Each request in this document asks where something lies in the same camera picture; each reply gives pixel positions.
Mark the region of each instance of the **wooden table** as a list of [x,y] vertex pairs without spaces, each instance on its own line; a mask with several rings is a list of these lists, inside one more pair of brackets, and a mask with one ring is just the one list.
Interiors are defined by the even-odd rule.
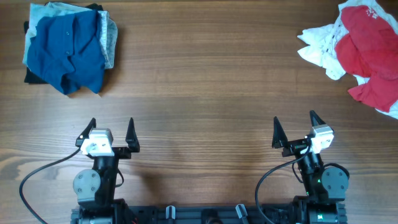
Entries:
[[[141,152],[120,163],[126,181],[116,198],[129,205],[253,205],[261,175],[291,159],[271,148],[273,117],[298,139],[310,129],[310,110],[335,130],[323,160],[351,172],[349,223],[395,223],[398,121],[354,101],[351,75],[330,80],[297,54],[305,44],[296,36],[333,23],[337,4],[102,3],[119,29],[116,65],[99,95],[81,89],[70,96],[23,83],[29,4],[0,4],[0,223],[37,222],[19,198],[21,180],[72,153],[92,117],[119,146],[135,119]],[[381,4],[398,14],[397,2]],[[25,185],[27,200],[48,222],[68,223],[77,205],[73,178],[92,163],[79,154],[38,173]],[[287,167],[263,183],[260,201],[288,203],[304,194]]]

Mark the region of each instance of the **white cloth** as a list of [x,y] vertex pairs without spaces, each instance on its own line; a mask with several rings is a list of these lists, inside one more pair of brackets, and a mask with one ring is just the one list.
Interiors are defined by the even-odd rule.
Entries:
[[[329,24],[323,27],[311,28],[303,30],[302,35],[297,37],[304,41],[309,46],[306,46],[298,51],[298,54],[305,60],[314,63],[326,69],[326,75],[333,80],[340,79],[346,72],[337,60],[335,47],[336,44],[348,34],[348,30],[344,27],[341,21],[341,10],[348,6],[365,5],[373,9],[378,16],[383,18],[393,28],[398,35],[398,23],[392,15],[387,14],[384,9],[376,2],[376,0],[348,0],[343,4],[338,5],[340,15],[334,24]],[[359,75],[354,75],[358,85],[365,84],[370,78],[363,78]],[[383,112],[377,110],[388,116],[398,119],[398,101],[391,107],[390,112]]]
[[[41,18],[45,16],[64,16],[67,14],[89,10],[91,9],[60,2],[49,2],[46,6],[30,4],[29,29],[25,35],[25,52],[22,63],[27,65],[27,52],[30,47],[30,38],[37,35],[36,26]],[[105,69],[109,69],[113,68],[114,66],[114,51],[116,48],[116,39],[118,38],[118,28],[116,27],[116,24],[109,18],[109,12],[98,12],[101,17],[101,37],[99,38],[99,44],[105,57]]]

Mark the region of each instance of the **light blue cloth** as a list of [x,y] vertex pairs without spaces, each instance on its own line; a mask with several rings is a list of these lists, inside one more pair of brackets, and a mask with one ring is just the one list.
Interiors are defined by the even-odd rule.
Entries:
[[[37,35],[36,26],[41,18],[64,16],[90,10],[60,2],[49,2],[46,6],[30,4],[29,29],[25,35],[25,52],[22,63],[27,65],[27,53],[31,45],[30,38]],[[105,69],[109,69],[114,66],[114,51],[116,48],[116,39],[118,38],[118,28],[115,22],[109,18],[109,12],[98,11],[98,13],[101,19],[99,44],[105,58]]]

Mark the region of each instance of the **red cloth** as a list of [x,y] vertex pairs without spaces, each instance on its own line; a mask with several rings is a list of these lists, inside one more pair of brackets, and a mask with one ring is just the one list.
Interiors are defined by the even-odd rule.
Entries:
[[341,13],[349,34],[335,47],[337,59],[346,72],[371,78],[348,92],[355,100],[389,112],[398,100],[398,35],[367,6],[346,7]]

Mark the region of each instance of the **blue shirt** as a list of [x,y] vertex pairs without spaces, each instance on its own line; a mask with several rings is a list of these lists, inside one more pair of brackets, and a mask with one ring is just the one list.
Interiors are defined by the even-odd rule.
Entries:
[[27,55],[30,70],[63,94],[81,86],[98,93],[105,58],[99,43],[100,19],[95,10],[43,17]]

